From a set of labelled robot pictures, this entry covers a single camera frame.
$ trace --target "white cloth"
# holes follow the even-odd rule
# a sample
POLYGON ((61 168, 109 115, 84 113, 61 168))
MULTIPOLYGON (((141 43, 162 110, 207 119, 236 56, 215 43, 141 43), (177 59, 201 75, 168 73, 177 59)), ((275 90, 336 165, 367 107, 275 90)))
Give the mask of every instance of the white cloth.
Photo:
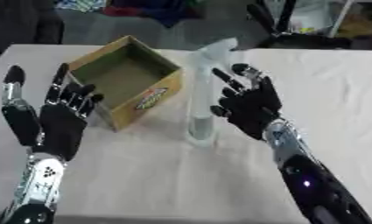
MULTIPOLYGON (((0 105, 11 65, 27 72, 24 97, 37 107, 61 62, 97 48, 12 46, 0 58, 0 105)), ((93 119, 64 177, 58 216, 307 223, 267 145, 221 119, 214 150, 184 140, 193 77, 189 52, 161 52, 185 68, 183 89, 118 133, 93 119)), ((249 50, 244 61, 273 79, 284 116, 372 217, 372 52, 249 50)), ((216 82, 218 92, 222 84, 216 82)), ((0 210, 11 201, 24 163, 25 150, 0 112, 0 210)))

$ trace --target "floor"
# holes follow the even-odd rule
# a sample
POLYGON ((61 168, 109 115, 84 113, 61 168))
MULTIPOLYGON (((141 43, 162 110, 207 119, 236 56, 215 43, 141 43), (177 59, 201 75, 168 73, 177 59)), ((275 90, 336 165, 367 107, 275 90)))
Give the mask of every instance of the floor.
POLYGON ((266 37, 253 20, 246 19, 251 0, 207 0, 204 19, 187 19, 171 29, 153 19, 108 17, 98 12, 59 10, 66 23, 64 44, 105 45, 133 35, 157 49, 196 50, 224 38, 237 37, 240 49, 250 49, 266 37))

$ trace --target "table surface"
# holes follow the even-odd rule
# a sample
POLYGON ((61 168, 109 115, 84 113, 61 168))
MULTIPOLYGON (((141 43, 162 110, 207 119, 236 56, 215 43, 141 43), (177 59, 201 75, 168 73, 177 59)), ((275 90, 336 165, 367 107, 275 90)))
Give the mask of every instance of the table surface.
MULTIPOLYGON (((37 108, 59 64, 98 47, 12 46, 0 58, 0 105, 1 83, 10 66, 26 71, 24 98, 37 108)), ((183 89, 118 133, 92 118, 64 177, 59 217, 307 223, 267 145, 220 119, 214 149, 199 149, 185 140, 193 79, 190 52, 160 52, 185 68, 183 89)), ((372 52, 266 49, 234 57, 273 79, 284 116, 372 216, 372 52)), ((217 92, 221 87, 217 80, 217 92)), ((11 201, 24 164, 25 149, 0 112, 0 210, 11 201)))

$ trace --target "purple light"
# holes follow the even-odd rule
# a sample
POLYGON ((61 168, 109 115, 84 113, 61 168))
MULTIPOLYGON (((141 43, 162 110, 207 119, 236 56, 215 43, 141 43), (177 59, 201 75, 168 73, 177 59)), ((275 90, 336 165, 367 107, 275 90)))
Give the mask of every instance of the purple light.
POLYGON ((304 186, 305 187, 309 187, 310 185, 311 185, 311 183, 308 180, 304 181, 304 186))

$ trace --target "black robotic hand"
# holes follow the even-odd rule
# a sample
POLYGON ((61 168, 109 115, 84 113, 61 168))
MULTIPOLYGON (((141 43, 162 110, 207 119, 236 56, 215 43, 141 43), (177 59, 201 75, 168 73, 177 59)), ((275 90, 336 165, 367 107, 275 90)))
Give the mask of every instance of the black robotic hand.
MULTIPOLYGON (((11 99, 4 100, 2 111, 22 145, 31 146, 33 152, 45 152, 70 161, 80 146, 83 130, 87 126, 85 119, 103 96, 101 94, 91 96, 95 90, 93 85, 80 87, 70 83, 63 89, 62 83, 67 72, 68 65, 61 65, 53 78, 39 117, 36 116, 34 109, 22 100, 21 93, 4 94, 11 99), (15 103, 21 101, 24 107, 15 103)), ((19 86, 22 86, 21 80, 25 78, 17 78, 21 75, 25 75, 21 68, 17 66, 11 68, 4 80, 4 85, 9 85, 5 88, 6 92, 12 92, 12 84, 19 83, 19 86)))
POLYGON ((246 88, 233 76, 213 69, 213 73, 231 88, 222 90, 220 106, 212 106, 211 110, 216 116, 227 117, 245 134, 261 140, 267 125, 279 118, 281 101, 269 77, 261 77, 260 72, 244 64, 233 65, 232 70, 237 75, 247 76, 253 87, 246 88))

